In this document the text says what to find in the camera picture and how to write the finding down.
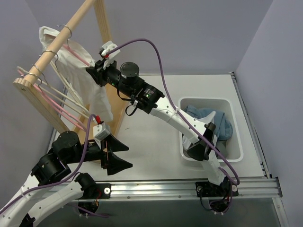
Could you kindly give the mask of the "wooden clothes rack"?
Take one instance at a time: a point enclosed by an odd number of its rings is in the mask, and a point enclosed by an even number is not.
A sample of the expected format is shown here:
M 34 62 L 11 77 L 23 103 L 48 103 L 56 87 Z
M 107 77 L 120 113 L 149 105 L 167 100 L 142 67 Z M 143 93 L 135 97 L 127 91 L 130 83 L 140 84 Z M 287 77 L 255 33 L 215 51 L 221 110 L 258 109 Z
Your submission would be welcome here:
M 108 20 L 106 16 L 106 10 L 104 6 L 104 1 L 102 0 L 86 0 L 73 15 L 73 17 L 66 24 L 73 32 L 76 26 L 87 14 L 88 10 L 93 7 L 95 9 L 96 17 L 98 20 L 98 26 L 102 35 L 103 42 L 107 42 L 110 39 L 110 31 Z M 39 39 L 44 50 L 52 50 L 58 52 L 63 44 L 66 42 L 66 39 L 70 36 L 70 32 L 67 28 L 62 28 L 61 31 L 43 26 L 39 29 Z M 57 113 L 40 95 L 40 93 L 34 88 L 34 85 L 37 85 L 40 81 L 35 77 L 43 74 L 43 71 L 47 65 L 51 65 L 50 61 L 55 61 L 53 58 L 54 55 L 50 52 L 45 52 L 43 55 L 40 55 L 39 59 L 35 64 L 33 64 L 30 71 L 23 70 L 18 67 L 17 70 L 21 72 L 21 76 L 13 82 L 14 86 L 20 90 L 21 93 L 28 99 L 28 101 L 33 105 L 33 107 L 58 131 L 64 132 L 68 130 L 66 124 L 60 119 L 61 115 Z M 110 86 L 105 86 L 107 98 L 111 105 L 111 111 L 113 114 L 113 120 L 109 123 L 113 135 L 117 135 L 122 119 L 125 115 L 124 111 L 126 105 L 122 102 L 121 99 L 114 97 L 114 89 Z M 83 116 L 83 111 L 78 107 L 74 109 L 75 112 L 79 114 L 79 117 L 76 119 L 80 120 L 82 118 L 87 119 L 89 114 Z

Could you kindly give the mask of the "cream hanger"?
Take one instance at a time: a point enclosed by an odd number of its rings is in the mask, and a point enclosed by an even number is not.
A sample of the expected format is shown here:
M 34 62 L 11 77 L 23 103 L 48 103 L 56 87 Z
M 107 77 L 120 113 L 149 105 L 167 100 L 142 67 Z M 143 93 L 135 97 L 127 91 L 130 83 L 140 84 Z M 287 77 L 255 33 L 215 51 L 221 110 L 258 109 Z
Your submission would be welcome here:
M 72 98 L 68 97 L 66 94 L 63 92 L 60 92 L 58 89 L 54 88 L 53 86 L 49 85 L 45 81 L 43 81 L 41 78 L 38 76 L 35 76 L 40 82 L 37 84 L 40 90 L 43 92 L 51 95 L 57 100 L 62 100 L 62 103 L 65 103 L 63 100 L 68 100 L 69 102 L 73 103 L 75 106 L 79 107 L 83 111 L 83 116 L 86 116 L 89 114 L 89 111 L 86 107 L 81 105 L 80 103 L 76 102 Z

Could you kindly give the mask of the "white plastic basket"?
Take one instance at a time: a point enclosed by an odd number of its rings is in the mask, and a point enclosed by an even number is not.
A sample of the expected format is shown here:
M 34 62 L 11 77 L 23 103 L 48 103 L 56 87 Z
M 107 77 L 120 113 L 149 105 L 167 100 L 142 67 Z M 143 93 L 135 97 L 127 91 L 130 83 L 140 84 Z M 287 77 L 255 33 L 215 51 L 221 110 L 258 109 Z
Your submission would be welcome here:
M 225 112 L 226 118 L 232 123 L 233 134 L 228 140 L 218 140 L 215 134 L 216 147 L 230 163 L 239 162 L 243 159 L 235 113 L 229 100 L 223 98 L 183 97 L 179 100 L 178 105 L 183 111 L 187 105 L 192 105 L 196 108 L 213 108 Z

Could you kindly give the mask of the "pink hanger front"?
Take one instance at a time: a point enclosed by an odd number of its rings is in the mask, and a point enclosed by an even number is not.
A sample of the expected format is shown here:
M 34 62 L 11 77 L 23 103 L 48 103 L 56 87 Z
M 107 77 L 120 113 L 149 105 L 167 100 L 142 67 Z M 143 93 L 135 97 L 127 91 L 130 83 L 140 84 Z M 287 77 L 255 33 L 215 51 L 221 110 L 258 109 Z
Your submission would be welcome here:
M 68 120 L 70 123 L 72 123 L 76 128 L 87 132 L 86 126 L 78 119 L 76 119 L 75 116 L 73 116 L 71 113 L 69 113 L 67 110 L 65 110 L 62 106 L 57 104 L 54 100 L 52 100 L 47 94 L 45 94 L 40 86 L 34 85 L 34 88 L 40 93 L 40 95 L 43 97 L 43 99 L 61 116 L 63 116 L 66 120 Z

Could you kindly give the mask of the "blue denim garment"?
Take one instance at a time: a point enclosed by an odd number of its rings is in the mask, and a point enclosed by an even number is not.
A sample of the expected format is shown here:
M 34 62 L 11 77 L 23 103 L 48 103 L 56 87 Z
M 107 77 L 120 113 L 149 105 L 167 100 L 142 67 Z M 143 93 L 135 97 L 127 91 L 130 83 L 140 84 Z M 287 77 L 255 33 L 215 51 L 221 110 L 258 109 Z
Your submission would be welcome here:
M 232 137 L 232 123 L 226 118 L 225 112 L 213 108 L 196 108 L 192 105 L 187 105 L 184 111 L 199 120 L 207 117 L 211 112 L 216 112 L 214 124 L 216 125 L 215 134 L 218 140 L 228 140 Z

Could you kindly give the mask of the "aluminium front rail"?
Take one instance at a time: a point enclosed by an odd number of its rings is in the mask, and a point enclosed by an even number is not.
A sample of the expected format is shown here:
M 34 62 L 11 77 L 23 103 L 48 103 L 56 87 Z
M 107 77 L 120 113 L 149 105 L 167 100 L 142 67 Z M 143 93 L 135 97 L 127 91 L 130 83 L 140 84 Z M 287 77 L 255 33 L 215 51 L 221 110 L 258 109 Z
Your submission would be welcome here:
M 106 201 L 152 201 L 152 200 L 195 200 L 196 183 L 205 179 L 150 180 L 150 181 L 97 181 L 110 184 L 110 198 Z M 282 190 L 278 179 L 244 178 L 235 199 L 281 198 Z

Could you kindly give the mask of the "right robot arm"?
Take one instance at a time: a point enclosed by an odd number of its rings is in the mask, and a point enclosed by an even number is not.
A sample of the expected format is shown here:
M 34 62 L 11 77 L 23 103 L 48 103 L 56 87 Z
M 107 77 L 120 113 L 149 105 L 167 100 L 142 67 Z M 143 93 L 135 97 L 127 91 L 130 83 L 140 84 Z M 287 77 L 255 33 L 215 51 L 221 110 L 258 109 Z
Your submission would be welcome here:
M 96 62 L 95 66 L 87 67 L 97 85 L 111 85 L 118 95 L 125 95 L 124 101 L 129 102 L 135 110 L 151 114 L 178 130 L 187 139 L 185 147 L 187 155 L 199 161 L 207 174 L 210 189 L 215 195 L 221 195 L 227 190 L 227 172 L 221 167 L 219 160 L 223 158 L 216 147 L 214 117 L 212 111 L 204 119 L 197 118 L 175 106 L 167 95 L 139 77 L 139 67 L 133 62 L 124 63 L 120 69 L 116 62 L 104 67 L 104 61 Z

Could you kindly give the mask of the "wire hanger white shirt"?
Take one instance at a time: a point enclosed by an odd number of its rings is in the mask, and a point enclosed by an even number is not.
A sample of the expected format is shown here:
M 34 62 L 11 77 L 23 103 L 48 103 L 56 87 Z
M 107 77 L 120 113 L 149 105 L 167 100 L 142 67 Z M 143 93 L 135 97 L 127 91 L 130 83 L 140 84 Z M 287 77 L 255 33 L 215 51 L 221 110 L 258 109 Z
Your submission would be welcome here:
M 72 85 L 68 82 L 68 80 L 60 73 L 60 71 L 57 67 L 56 63 L 59 60 L 58 54 L 56 52 L 52 51 L 52 50 L 44 50 L 41 53 L 41 55 L 43 55 L 45 52 L 50 52 L 54 55 L 53 58 L 56 58 L 56 60 L 55 61 L 53 61 L 53 60 L 50 61 L 50 64 L 51 64 L 53 70 L 55 71 L 55 73 L 57 74 L 57 76 L 59 77 L 61 82 L 64 84 L 64 86 L 67 88 L 68 92 L 71 94 L 73 100 L 75 101 L 75 104 L 78 105 L 79 107 L 85 109 L 82 99 L 80 98 L 78 93 L 73 89 Z

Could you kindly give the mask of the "light white shirt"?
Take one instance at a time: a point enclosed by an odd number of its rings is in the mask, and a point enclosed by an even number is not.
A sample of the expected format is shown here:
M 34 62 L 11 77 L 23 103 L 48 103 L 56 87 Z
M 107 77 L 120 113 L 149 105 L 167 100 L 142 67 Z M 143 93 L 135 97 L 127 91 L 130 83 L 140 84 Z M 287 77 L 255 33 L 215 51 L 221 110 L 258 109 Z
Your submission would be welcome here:
M 214 123 L 214 117 L 216 115 L 216 112 L 215 111 L 211 111 L 206 117 L 203 117 L 203 118 L 195 118 L 195 120 L 199 120 L 200 122 L 203 122 L 203 123 Z M 191 146 L 193 145 L 193 143 L 191 143 L 189 141 L 189 139 L 186 137 L 186 136 L 182 136 L 182 146 L 183 146 L 183 149 L 184 150 L 188 150 Z

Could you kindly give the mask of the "pink hanger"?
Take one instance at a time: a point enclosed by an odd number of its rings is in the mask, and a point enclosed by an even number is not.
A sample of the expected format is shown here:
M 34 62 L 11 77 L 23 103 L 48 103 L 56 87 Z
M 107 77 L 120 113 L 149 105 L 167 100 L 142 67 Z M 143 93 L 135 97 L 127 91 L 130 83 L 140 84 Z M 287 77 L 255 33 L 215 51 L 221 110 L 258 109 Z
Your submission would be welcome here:
M 69 45 L 69 38 L 72 37 L 72 30 L 65 24 L 63 25 L 57 25 L 57 27 L 64 27 L 64 28 L 67 28 L 70 32 L 70 36 L 66 39 L 66 44 L 64 44 L 64 48 L 67 49 L 72 55 L 74 55 L 78 60 L 80 60 L 82 63 L 84 63 L 86 66 L 90 67 L 91 66 L 91 63 L 86 61 L 84 58 L 82 58 L 80 55 L 78 55 L 73 49 L 70 48 L 70 45 Z
M 86 126 L 78 119 L 76 119 L 75 116 L 73 116 L 71 113 L 69 113 L 67 110 L 65 110 L 62 106 L 57 104 L 54 100 L 52 100 L 47 94 L 45 94 L 40 86 L 34 85 L 34 88 L 40 93 L 40 95 L 43 97 L 43 99 L 61 116 L 63 116 L 66 120 L 68 120 L 70 123 L 72 123 L 76 128 L 87 132 Z

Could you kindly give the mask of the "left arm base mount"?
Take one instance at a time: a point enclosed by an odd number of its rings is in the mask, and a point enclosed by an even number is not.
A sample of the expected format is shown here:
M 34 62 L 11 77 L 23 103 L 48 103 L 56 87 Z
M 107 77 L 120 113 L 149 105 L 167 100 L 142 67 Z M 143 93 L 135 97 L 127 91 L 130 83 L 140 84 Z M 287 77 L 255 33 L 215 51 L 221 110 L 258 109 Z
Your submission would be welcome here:
M 85 210 L 96 213 L 97 209 L 100 206 L 102 199 L 109 199 L 111 196 L 111 184 L 109 183 L 97 183 L 95 186 L 92 186 L 84 190 L 81 200 L 85 202 L 78 202 L 78 206 Z

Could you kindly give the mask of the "cream white garment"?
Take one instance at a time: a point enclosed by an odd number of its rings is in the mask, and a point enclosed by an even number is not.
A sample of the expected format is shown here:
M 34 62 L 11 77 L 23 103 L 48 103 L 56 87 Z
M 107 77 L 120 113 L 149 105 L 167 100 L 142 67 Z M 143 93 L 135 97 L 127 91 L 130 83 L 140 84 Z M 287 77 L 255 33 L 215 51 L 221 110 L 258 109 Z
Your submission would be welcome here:
M 96 61 L 83 46 L 72 40 L 69 41 L 69 45 L 78 55 L 90 62 L 92 67 L 95 66 Z M 59 60 L 56 64 L 60 73 L 78 93 L 84 106 L 89 105 L 89 111 L 92 114 L 100 116 L 103 121 L 112 121 L 113 114 L 107 98 L 106 89 L 97 85 L 91 75 L 86 72 L 85 69 L 88 66 L 78 60 L 65 49 L 64 46 L 60 48 L 57 54 Z

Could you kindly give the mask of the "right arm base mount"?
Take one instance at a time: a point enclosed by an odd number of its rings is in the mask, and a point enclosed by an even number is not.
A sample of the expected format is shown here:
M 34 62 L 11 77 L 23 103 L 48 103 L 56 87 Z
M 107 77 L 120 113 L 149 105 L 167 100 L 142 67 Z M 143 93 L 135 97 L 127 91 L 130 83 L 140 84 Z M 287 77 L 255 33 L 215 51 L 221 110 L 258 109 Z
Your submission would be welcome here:
M 224 180 L 220 185 L 210 182 L 196 182 L 196 195 L 201 206 L 214 214 L 226 213 L 234 197 L 239 196 L 238 187 L 229 180 Z

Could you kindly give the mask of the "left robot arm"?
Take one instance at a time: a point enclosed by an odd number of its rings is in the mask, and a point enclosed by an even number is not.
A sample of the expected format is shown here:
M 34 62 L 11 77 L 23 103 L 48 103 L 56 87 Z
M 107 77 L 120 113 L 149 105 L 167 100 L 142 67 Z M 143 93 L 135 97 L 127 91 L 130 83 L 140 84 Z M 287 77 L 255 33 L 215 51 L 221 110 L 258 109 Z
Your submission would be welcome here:
M 111 186 L 100 186 L 89 173 L 71 175 L 69 164 L 100 160 L 107 175 L 115 175 L 133 165 L 115 152 L 129 148 L 112 135 L 100 144 L 89 140 L 81 144 L 77 133 L 61 133 L 49 152 L 31 170 L 26 182 L 0 211 L 2 227 L 36 227 L 43 219 L 75 199 L 103 199 L 110 197 Z M 51 196 L 45 195 L 71 175 L 71 182 Z

